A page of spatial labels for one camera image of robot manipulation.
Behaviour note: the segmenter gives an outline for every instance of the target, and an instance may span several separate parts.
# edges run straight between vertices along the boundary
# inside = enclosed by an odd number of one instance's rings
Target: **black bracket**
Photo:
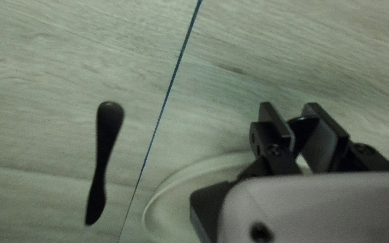
[[[305,104],[301,116],[284,122],[269,102],[262,102],[249,141],[256,160],[233,182],[194,191],[190,218],[202,243],[217,242],[217,220],[227,192],[242,180],[258,176],[301,174],[301,154],[314,173],[389,171],[389,161],[349,134],[317,103]]]

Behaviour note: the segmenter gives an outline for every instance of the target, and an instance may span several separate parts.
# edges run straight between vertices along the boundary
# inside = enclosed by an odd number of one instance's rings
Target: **black spoon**
[[[97,161],[88,204],[85,224],[94,224],[106,205],[105,172],[112,148],[124,119],[122,107],[111,101],[103,102],[97,109]]]

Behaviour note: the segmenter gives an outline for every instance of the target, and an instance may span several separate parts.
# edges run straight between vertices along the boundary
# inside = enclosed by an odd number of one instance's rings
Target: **wood grain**
[[[0,0],[0,243],[118,240],[195,4]],[[126,118],[86,228],[106,100]]]
[[[90,181],[0,168],[0,243],[116,242],[131,186],[107,184],[97,224],[84,226]]]
[[[140,185],[249,150],[265,101],[285,119],[318,102],[389,159],[389,0],[202,4]]]

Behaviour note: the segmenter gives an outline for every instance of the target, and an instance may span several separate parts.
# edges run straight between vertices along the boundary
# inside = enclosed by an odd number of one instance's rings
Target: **screw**
[[[372,155],[375,153],[372,147],[365,144],[354,144],[354,148],[356,152],[364,155]]]
[[[267,148],[269,154],[280,156],[283,155],[283,150],[278,146],[278,144],[271,145]]]
[[[270,231],[262,223],[253,224],[250,235],[255,242],[270,242],[273,239]]]

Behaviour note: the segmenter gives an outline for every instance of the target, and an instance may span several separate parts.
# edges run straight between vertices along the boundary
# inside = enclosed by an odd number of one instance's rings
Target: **blue line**
[[[154,129],[154,133],[153,133],[153,136],[151,138],[151,142],[149,143],[147,154],[145,155],[145,159],[143,160],[142,169],[140,170],[138,182],[136,182],[136,186],[134,187],[133,196],[131,197],[131,201],[130,201],[130,204],[129,204],[128,210],[127,210],[127,214],[126,214],[126,216],[124,218],[124,223],[122,224],[120,238],[121,238],[122,231],[124,229],[125,222],[127,221],[128,213],[130,212],[131,204],[133,203],[134,195],[136,194],[136,191],[138,190],[138,185],[139,185],[139,181],[140,181],[140,179],[142,177],[143,169],[145,168],[145,165],[147,163],[147,159],[148,159],[148,156],[149,156],[149,152],[151,151],[151,147],[153,146],[154,138],[155,138],[157,130],[159,128],[159,124],[160,124],[160,120],[161,120],[162,115],[163,115],[163,111],[165,109],[167,100],[169,98],[169,94],[170,94],[170,91],[172,89],[172,85],[173,85],[173,83],[175,81],[175,77],[176,77],[176,73],[178,72],[179,65],[181,64],[182,55],[184,54],[185,48],[187,46],[188,38],[190,37],[190,34],[192,33],[193,25],[195,24],[196,16],[197,16],[197,13],[199,12],[199,8],[201,7],[201,3],[202,3],[202,0],[198,0],[197,1],[196,8],[194,9],[195,11],[193,12],[192,20],[190,22],[190,25],[188,26],[188,30],[187,30],[187,34],[185,36],[184,43],[182,43],[181,52],[179,53],[178,61],[176,62],[176,66],[175,66],[175,69],[173,71],[172,79],[170,80],[169,88],[168,88],[168,90],[166,92],[165,100],[163,102],[162,109],[160,111],[160,115],[159,115],[159,118],[158,118],[157,123],[156,123],[156,128]]]

